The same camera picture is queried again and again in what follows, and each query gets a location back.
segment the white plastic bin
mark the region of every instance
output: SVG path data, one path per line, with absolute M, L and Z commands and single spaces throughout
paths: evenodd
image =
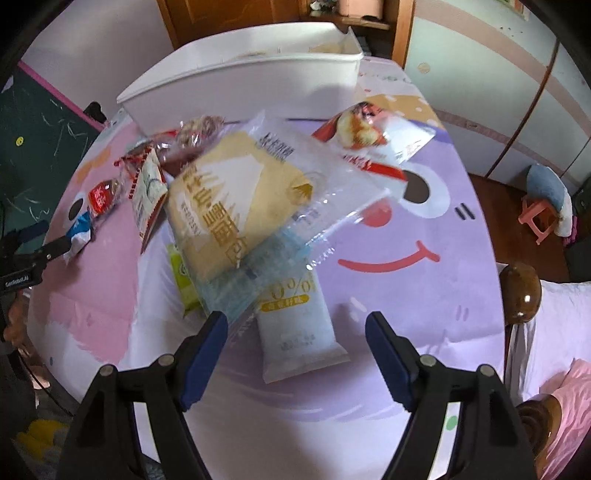
M 344 34 L 332 23 L 243 28 L 181 47 L 117 102 L 146 135 L 197 115 L 245 121 L 261 109 L 283 118 L 329 119 L 353 104 L 362 57 L 353 31 Z

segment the pink stool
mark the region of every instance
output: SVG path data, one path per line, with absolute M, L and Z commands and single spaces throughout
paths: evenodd
M 527 195 L 521 199 L 522 211 L 519 216 L 519 223 L 522 225 L 527 223 L 530 226 L 531 230 L 538 237 L 535 243 L 539 245 L 554 230 L 558 222 L 558 214 L 548 200 L 535 200 L 529 205 L 528 200 Z M 540 217 L 541 227 L 545 228 L 545 231 L 540 231 L 534 223 L 536 216 Z

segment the green chalkboard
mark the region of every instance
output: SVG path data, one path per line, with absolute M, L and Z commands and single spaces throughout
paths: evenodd
M 20 67 L 0 94 L 0 200 L 5 231 L 50 220 L 99 131 Z M 23 246 L 38 248 L 43 238 Z

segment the wooden knob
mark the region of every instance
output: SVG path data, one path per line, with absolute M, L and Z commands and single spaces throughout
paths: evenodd
M 542 284 L 533 267 L 521 262 L 507 265 L 499 275 L 506 325 L 529 322 L 542 300 Z

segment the cartoon mouth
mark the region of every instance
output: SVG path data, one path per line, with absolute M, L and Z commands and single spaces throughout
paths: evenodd
M 421 261 L 423 258 L 427 258 L 433 262 L 439 262 L 441 257 L 431 252 L 427 247 L 423 245 L 420 240 L 417 240 L 417 251 L 408 257 L 401 258 L 394 262 L 388 263 L 361 263 L 352 262 L 351 260 L 339 260 L 339 265 L 342 265 L 349 270 L 363 273 L 388 273 L 400 270 L 402 268 L 410 267 L 415 263 Z

